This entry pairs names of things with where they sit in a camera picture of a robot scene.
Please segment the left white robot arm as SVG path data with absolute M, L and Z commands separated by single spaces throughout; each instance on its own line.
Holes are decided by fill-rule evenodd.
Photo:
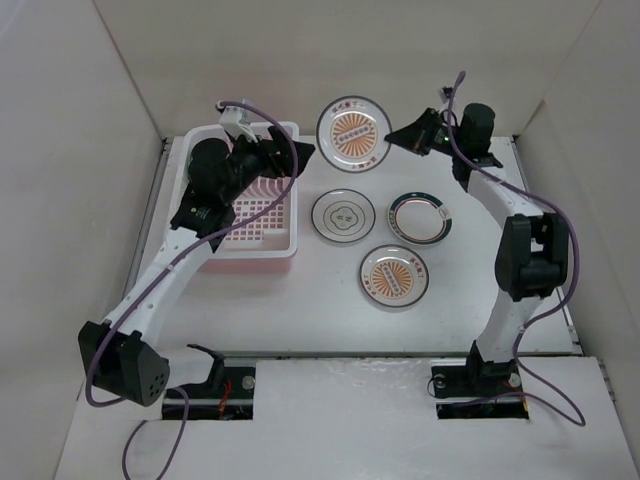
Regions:
M 183 140 L 176 205 L 166 237 L 136 284 L 102 322 L 78 335 L 89 405 L 155 403 L 177 379 L 204 397 L 223 387 L 223 371 L 202 359 L 163 357 L 156 350 L 169 310 L 225 237 L 267 216 L 294 193 L 316 148 L 296 139 L 296 127 L 260 123 L 253 139 L 227 136 L 219 125 L 198 127 Z

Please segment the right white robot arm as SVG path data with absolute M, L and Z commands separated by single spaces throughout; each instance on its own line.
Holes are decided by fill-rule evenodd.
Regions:
M 517 345 L 526 323 L 568 276 L 568 223 L 553 210 L 542 210 L 508 182 L 490 151 L 494 120 L 494 111 L 480 103 L 467 105 L 460 121 L 451 112 L 428 108 L 385 137 L 386 142 L 420 156 L 431 151 L 449 156 L 454 179 L 502 229 L 494 263 L 498 296 L 490 318 L 464 364 L 433 366 L 439 398 L 504 392 L 518 373 Z

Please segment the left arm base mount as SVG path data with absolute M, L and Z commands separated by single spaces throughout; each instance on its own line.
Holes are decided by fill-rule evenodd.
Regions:
M 253 418 L 256 361 L 226 356 L 189 344 L 165 352 L 169 389 L 162 399 L 161 418 L 180 420 L 189 402 L 190 420 L 246 421 Z

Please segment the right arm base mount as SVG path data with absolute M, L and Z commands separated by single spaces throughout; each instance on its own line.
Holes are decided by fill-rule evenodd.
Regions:
M 429 387 L 439 420 L 529 419 L 513 359 L 486 362 L 472 347 L 464 360 L 432 361 Z

